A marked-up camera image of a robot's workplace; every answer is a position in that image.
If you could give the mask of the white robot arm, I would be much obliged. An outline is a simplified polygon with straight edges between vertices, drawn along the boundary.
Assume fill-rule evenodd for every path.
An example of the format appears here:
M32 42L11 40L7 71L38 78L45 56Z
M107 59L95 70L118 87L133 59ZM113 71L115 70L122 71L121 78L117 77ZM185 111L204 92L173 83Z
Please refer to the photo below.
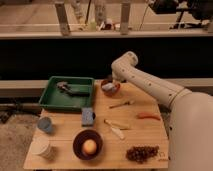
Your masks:
M126 80L171 110L168 171L213 171L213 96L136 69L127 51L111 64L112 77Z

